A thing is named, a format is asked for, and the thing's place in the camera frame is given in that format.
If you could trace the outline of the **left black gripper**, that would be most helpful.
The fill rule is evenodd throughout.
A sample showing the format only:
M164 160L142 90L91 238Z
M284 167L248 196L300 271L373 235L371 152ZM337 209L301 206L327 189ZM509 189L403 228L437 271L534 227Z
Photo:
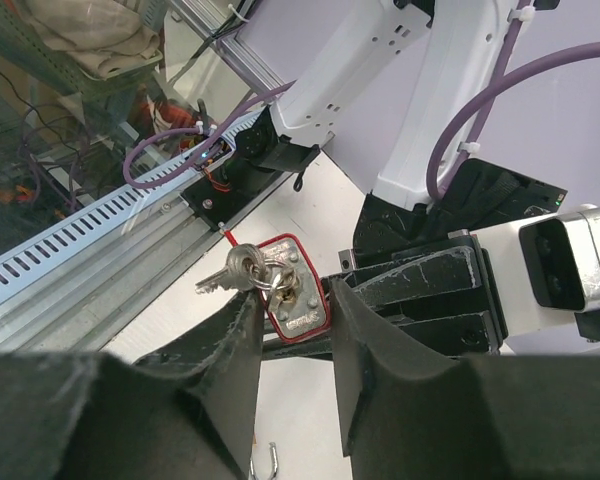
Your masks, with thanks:
M376 314L449 357L497 354L508 336L493 268L475 236L398 252L380 263L323 279L342 279Z

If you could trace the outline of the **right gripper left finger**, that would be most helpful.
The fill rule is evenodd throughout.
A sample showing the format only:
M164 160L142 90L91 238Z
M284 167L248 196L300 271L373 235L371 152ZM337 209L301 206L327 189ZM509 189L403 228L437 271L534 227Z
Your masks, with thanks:
M240 293L135 363L0 352L0 479L245 478L263 321Z

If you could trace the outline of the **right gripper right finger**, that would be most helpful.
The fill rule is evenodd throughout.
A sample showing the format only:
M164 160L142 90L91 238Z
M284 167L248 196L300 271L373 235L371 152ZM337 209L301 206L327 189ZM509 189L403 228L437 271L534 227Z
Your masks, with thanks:
M448 358L331 288L356 479L600 479L600 355Z

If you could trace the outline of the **red thin-cable padlock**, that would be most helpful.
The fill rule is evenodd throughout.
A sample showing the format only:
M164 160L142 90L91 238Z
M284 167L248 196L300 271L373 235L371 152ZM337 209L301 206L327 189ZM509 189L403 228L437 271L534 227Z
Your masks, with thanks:
M326 332L331 323L319 275L299 239L284 233L259 245L232 243L224 288L254 289L274 331L287 344Z

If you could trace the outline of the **silver keys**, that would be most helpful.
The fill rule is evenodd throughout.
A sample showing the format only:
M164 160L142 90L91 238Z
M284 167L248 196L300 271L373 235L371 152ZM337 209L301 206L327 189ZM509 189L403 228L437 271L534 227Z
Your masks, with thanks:
M299 254L294 247L261 248L243 243L232 247L224 266L195 285L197 294L217 289L258 290L266 308L294 303L302 291L298 270Z

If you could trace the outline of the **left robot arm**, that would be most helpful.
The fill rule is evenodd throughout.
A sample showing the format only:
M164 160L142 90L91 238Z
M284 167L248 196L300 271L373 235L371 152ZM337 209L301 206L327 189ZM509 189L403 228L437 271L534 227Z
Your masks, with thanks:
M257 121L267 143L256 162L303 171L328 140L339 113L395 56L429 36L424 63L392 153L366 197L354 234L352 286L375 284L391 267L423 267L442 284L417 291L413 317L401 315L386 284L391 320L440 352L494 353L506 327L489 258L476 240L449 240L440 181L465 159L450 151L476 141L491 103L453 127L459 109L504 76L517 37L535 12L530 1L361 1L308 69Z

